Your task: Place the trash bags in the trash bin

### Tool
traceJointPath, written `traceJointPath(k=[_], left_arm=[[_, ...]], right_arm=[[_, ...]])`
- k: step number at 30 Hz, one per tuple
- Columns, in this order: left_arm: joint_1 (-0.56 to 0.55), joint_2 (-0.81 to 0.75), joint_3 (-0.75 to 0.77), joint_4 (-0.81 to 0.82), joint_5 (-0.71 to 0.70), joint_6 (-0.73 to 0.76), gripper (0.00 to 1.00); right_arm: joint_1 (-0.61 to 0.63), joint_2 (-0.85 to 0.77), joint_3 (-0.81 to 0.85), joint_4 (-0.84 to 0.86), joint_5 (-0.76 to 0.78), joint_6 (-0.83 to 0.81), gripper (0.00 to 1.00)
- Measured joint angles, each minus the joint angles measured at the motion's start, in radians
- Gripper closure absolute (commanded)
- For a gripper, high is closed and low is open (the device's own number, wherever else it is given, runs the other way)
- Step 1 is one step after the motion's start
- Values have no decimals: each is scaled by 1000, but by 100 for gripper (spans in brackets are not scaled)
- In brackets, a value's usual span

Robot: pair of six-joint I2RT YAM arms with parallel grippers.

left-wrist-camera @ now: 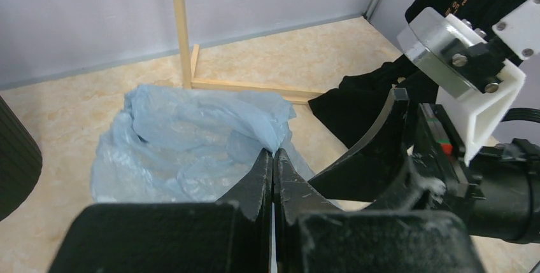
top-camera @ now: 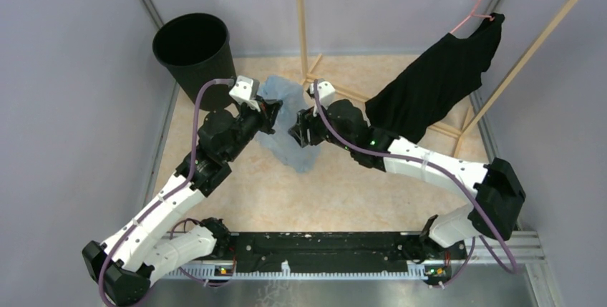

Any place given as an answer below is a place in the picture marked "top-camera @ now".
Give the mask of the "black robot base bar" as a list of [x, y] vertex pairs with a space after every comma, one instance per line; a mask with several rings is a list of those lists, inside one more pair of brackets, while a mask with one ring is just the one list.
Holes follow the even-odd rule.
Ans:
[[419, 234], [401, 232], [232, 233], [203, 261], [236, 265], [236, 273], [405, 273], [414, 265], [467, 257], [460, 241], [445, 250], [422, 244]]

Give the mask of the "black trash bin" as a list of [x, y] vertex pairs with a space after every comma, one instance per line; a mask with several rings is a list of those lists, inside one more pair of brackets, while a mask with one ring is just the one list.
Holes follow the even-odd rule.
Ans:
[[205, 83], [237, 76], [228, 27], [212, 14], [191, 13], [169, 21], [154, 36], [152, 51], [191, 102]]

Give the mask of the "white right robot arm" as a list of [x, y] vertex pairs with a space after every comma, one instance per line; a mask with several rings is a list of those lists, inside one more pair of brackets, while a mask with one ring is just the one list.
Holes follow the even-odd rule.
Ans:
[[507, 160], [496, 157], [485, 164], [424, 149], [372, 127], [346, 99], [331, 103], [320, 113], [313, 108], [299, 111], [288, 133], [301, 147], [328, 142], [349, 151], [364, 167], [413, 177], [460, 194], [467, 201], [465, 206], [427, 221], [419, 247], [428, 258], [439, 258], [451, 245], [479, 235], [509, 240], [526, 199]]

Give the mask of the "blue plastic trash bag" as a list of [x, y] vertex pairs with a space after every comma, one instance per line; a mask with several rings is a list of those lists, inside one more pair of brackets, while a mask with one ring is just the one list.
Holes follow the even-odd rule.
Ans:
[[258, 95], [262, 98], [279, 99], [283, 104], [273, 126], [275, 133], [267, 135], [259, 132], [255, 140], [260, 146], [270, 150], [282, 164], [293, 168], [297, 173], [312, 170], [320, 154], [319, 147], [300, 147], [288, 133], [296, 123], [297, 113], [308, 108], [303, 92], [300, 84], [276, 75], [269, 76], [258, 90]]

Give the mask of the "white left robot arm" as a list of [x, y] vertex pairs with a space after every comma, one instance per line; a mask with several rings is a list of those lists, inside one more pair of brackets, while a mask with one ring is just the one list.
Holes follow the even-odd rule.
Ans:
[[175, 169], [163, 189], [133, 220], [103, 242], [82, 250], [87, 270], [107, 306], [135, 306], [165, 274], [197, 258], [221, 259], [230, 250], [230, 231], [206, 218], [171, 240], [164, 235], [203, 202], [231, 173], [233, 162], [259, 132], [272, 135], [281, 100], [254, 99], [233, 116], [209, 112], [194, 136], [195, 148]]

